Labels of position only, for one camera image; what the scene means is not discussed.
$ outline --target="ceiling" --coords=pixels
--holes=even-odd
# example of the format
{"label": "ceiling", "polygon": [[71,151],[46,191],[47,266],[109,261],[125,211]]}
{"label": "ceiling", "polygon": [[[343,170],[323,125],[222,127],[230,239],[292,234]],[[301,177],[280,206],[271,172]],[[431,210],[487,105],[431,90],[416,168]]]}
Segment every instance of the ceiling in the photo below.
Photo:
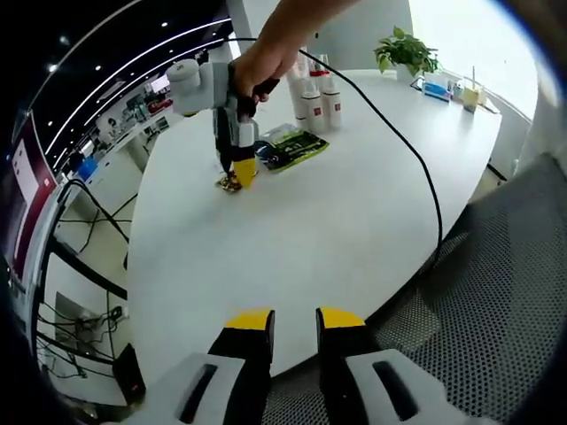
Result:
{"label": "ceiling", "polygon": [[[128,5],[77,46],[94,27]],[[12,61],[19,64],[14,81],[14,87],[18,89],[10,102],[14,105],[12,127],[18,112],[28,109],[50,76],[32,109],[42,147],[48,150],[52,145],[47,159],[53,164],[54,158],[86,130],[85,121],[104,104],[103,101],[97,104],[97,100],[117,80],[128,84],[175,55],[232,32],[228,21],[181,36],[145,54],[85,102],[52,143],[85,98],[131,59],[175,35],[228,17],[222,0],[198,2],[198,9],[196,5],[197,2],[188,0],[98,0],[96,3],[59,0],[28,6],[33,7],[28,11],[29,18],[24,13],[26,6],[20,6],[24,9],[16,15],[26,16],[25,27],[34,29],[35,38],[28,39],[28,43],[19,40],[12,45]],[[67,54],[68,58],[50,75],[49,66],[59,63]],[[156,72],[165,71],[169,65],[171,63]]]}

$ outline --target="human arm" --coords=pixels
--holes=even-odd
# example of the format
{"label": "human arm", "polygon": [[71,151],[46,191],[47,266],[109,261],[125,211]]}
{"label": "human arm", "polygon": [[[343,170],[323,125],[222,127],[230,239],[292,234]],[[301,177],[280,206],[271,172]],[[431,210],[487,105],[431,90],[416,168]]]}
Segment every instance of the human arm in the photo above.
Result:
{"label": "human arm", "polygon": [[258,41],[236,62],[240,94],[251,96],[254,86],[268,78],[284,76],[307,39],[329,19],[359,1],[282,0],[266,21]]}

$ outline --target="black cable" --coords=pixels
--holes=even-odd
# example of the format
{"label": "black cable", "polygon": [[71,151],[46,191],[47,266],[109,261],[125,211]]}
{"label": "black cable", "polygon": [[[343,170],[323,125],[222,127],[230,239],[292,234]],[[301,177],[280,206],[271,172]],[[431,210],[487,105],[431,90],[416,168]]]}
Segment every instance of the black cable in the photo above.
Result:
{"label": "black cable", "polygon": [[[102,313],[100,316],[92,318],[92,319],[81,319],[81,318],[71,319],[70,317],[66,317],[65,315],[58,312],[55,308],[53,308],[51,305],[47,304],[45,301],[43,301],[42,304],[45,305],[46,307],[48,307],[50,310],[52,310],[61,319],[65,319],[66,321],[71,321],[72,323],[77,323],[77,324],[97,323],[98,321],[100,321],[101,319],[103,319],[107,315],[107,313]],[[70,323],[57,323],[57,324],[58,325],[67,325],[67,324],[70,324]]]}
{"label": "black cable", "polygon": [[75,366],[75,367],[78,367],[78,368],[81,369],[81,370],[85,370],[85,371],[87,371],[87,372],[91,372],[92,374],[95,374],[95,375],[106,376],[107,378],[114,378],[114,376],[112,376],[112,375],[104,374],[103,372],[98,372],[97,370],[92,370],[92,369],[89,369],[88,367],[79,366],[79,365],[77,365],[77,362],[76,362],[76,361],[72,361],[72,360],[70,360],[70,359],[66,359],[65,357],[63,357],[63,356],[60,355],[59,353],[54,352],[51,348],[49,348],[49,347],[46,346],[46,345],[42,346],[42,348],[43,348],[44,350],[47,350],[48,352],[50,352],[50,353],[53,354],[54,356],[56,356],[56,357],[58,357],[58,358],[60,358],[60,359],[62,359],[62,360],[64,360],[64,361],[66,361],[66,362],[69,363],[70,365],[73,365],[73,366]]}
{"label": "black cable", "polygon": [[52,375],[56,376],[56,377],[59,378],[59,379],[75,378],[76,376],[80,376],[81,378],[84,379],[84,376],[81,375],[81,374],[73,374],[73,375],[65,375],[65,376],[63,376],[63,375],[59,375],[59,374],[56,374],[55,372],[53,372],[51,369],[49,369],[49,368],[47,367],[47,365],[45,366],[45,368],[48,370],[48,372],[50,372]]}
{"label": "black cable", "polygon": [[90,237],[92,236],[92,233],[95,231],[95,226],[97,224],[97,217],[98,217],[98,212],[95,214],[95,218],[90,223],[90,229],[89,229],[89,235],[87,236],[87,242],[85,242],[85,244],[82,246],[82,248],[80,248],[79,253],[82,253],[83,251],[85,251],[85,248],[87,248],[87,245],[89,245]]}
{"label": "black cable", "polygon": [[500,180],[502,180],[503,182],[507,182],[508,179],[504,176],[504,174],[502,174],[500,171],[498,171],[496,168],[494,168],[493,166],[490,165],[490,163],[486,164],[486,168],[488,168],[493,174],[496,175],[496,177],[498,177]]}
{"label": "black cable", "polygon": [[[47,323],[47,324],[51,325],[52,327],[54,327],[54,328],[56,328],[56,329],[59,329],[61,332],[65,333],[65,334],[67,334],[67,335],[69,335],[69,336],[71,336],[72,338],[74,338],[75,341],[77,341],[77,342],[79,342],[79,343],[88,344],[86,341],[80,339],[80,338],[79,338],[76,334],[74,334],[73,332],[69,332],[68,330],[66,330],[66,329],[64,329],[64,328],[61,328],[57,323],[52,323],[52,322],[49,322],[49,321],[45,320],[45,319],[41,316],[41,314],[38,315],[38,318],[39,318],[39,320],[42,321],[43,323]],[[106,353],[104,353],[104,352],[101,352],[100,350],[97,350],[97,349],[96,349],[95,347],[93,347],[92,345],[89,345],[89,347],[90,347],[90,349],[92,349],[92,351],[96,352],[97,354],[103,355],[103,356],[107,357],[108,359],[114,360],[112,356],[109,356],[108,354],[106,354]]]}
{"label": "black cable", "polygon": [[95,205],[96,208],[98,208],[98,210],[106,217],[106,219],[108,221],[110,221],[110,224],[113,225],[113,227],[118,231],[118,233],[120,233],[120,235],[122,236],[122,238],[129,243],[130,242],[130,238],[126,236],[126,234],[124,233],[124,231],[122,230],[122,228],[118,225],[118,223],[116,222],[116,220],[114,219],[114,217],[112,215],[110,215],[110,213],[108,211],[106,211],[105,208],[103,208],[103,206],[97,201],[97,199],[92,195],[92,193],[90,193],[89,188],[87,188],[87,185],[82,182],[81,180],[78,179],[72,179],[70,181],[68,181],[65,186],[63,187],[63,189],[61,190],[61,192],[59,193],[58,196],[58,202],[62,202],[63,198],[66,196],[67,192],[69,191],[69,189],[71,188],[71,186],[77,186],[80,189],[82,189],[90,198],[90,201]]}
{"label": "black cable", "polygon": [[130,202],[132,202],[134,199],[136,199],[138,196],[138,194],[136,193],[133,197],[131,197],[128,201],[126,201],[118,210],[116,210],[116,212],[113,214],[113,217],[116,216],[116,214],[118,214],[120,211],[122,211],[124,208],[126,208],[126,205],[128,205]]}
{"label": "black cable", "polygon": [[47,304],[47,303],[44,302],[43,305],[45,305],[45,306],[48,307],[50,310],[52,310],[52,311],[53,311],[57,316],[59,316],[61,319],[65,319],[66,321],[73,321],[73,322],[75,321],[75,319],[70,319],[70,318],[64,316],[63,314],[61,314],[60,312],[58,312],[57,310],[55,310],[55,309],[54,309],[52,306],[50,306],[49,304]]}
{"label": "black cable", "polygon": [[[108,221],[107,219],[99,219],[95,221],[96,223],[101,223],[103,221]],[[132,220],[115,220],[117,223],[131,223]],[[88,220],[59,220],[59,223],[92,223],[92,221]]]}
{"label": "black cable", "polygon": [[[237,37],[237,38],[227,38],[225,41],[255,42],[256,40],[257,40],[256,38]],[[350,85],[359,95],[361,95],[361,97],[368,104],[370,109],[372,109],[372,111],[374,111],[374,113],[378,117],[380,117],[380,119],[385,123],[385,125],[388,126],[388,128],[391,129],[391,131],[396,136],[399,137],[399,139],[406,145],[406,147],[411,151],[411,153],[414,154],[414,156],[419,161],[420,165],[422,166],[423,172],[425,173],[425,178],[427,179],[427,184],[429,184],[429,188],[431,190],[431,195],[433,196],[433,202],[435,204],[435,213],[437,214],[437,224],[438,224],[437,247],[435,249],[435,253],[434,253],[434,256],[433,256],[433,261],[425,269],[425,272],[431,271],[435,267],[435,265],[437,264],[437,261],[439,260],[439,255],[441,253],[441,244],[443,244],[443,219],[441,217],[441,206],[439,205],[439,199],[437,197],[437,191],[435,190],[435,185],[433,184],[433,179],[431,178],[431,174],[429,172],[429,168],[427,167],[427,164],[425,164],[425,161],[423,160],[422,156],[419,154],[419,152],[416,150],[416,148],[414,148],[411,145],[411,143],[408,141],[408,139],[406,139],[406,137],[384,116],[384,114],[381,113],[380,110],[378,110],[378,108],[376,108],[376,106],[372,103],[372,101],[364,94],[364,92],[350,78],[348,78],[346,75],[342,74],[340,71],[337,71],[333,67],[325,64],[323,61],[316,58],[315,56],[310,55],[306,51],[299,50],[299,52],[301,54],[303,54],[304,56],[310,58],[315,63],[322,66],[323,68],[327,69],[328,71],[331,71],[332,73],[334,73],[335,75],[340,77],[343,81],[345,81],[348,85]]]}
{"label": "black cable", "polygon": [[[110,317],[110,292],[106,292],[106,312],[107,317]],[[114,342],[113,342],[113,332],[111,331],[110,320],[108,323],[108,340],[110,341],[110,353],[113,355],[113,360],[116,360],[116,354],[114,353]]]}

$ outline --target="white table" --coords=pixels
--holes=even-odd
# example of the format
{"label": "white table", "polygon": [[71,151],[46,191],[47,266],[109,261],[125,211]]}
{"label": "white table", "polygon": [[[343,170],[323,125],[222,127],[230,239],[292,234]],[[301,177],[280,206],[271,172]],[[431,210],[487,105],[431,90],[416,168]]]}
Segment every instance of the white table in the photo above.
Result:
{"label": "white table", "polygon": [[[374,71],[347,73],[422,154],[444,233],[476,188],[501,117],[446,104]],[[139,191],[128,259],[136,354],[147,384],[207,352],[242,308],[276,309],[272,375],[316,353],[315,308],[366,318],[436,246],[437,219],[417,159],[342,81],[344,128],[330,147],[252,189],[215,188],[211,113],[159,137]],[[287,88],[256,116],[293,122]]]}

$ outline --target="white pot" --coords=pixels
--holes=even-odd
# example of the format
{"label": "white pot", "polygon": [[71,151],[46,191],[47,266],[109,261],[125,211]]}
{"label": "white pot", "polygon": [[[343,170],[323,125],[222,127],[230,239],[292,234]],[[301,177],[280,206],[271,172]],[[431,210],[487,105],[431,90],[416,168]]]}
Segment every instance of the white pot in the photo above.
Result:
{"label": "white pot", "polygon": [[405,65],[396,65],[396,73],[398,74],[398,81],[406,85],[410,85],[417,78],[417,75],[414,77]]}

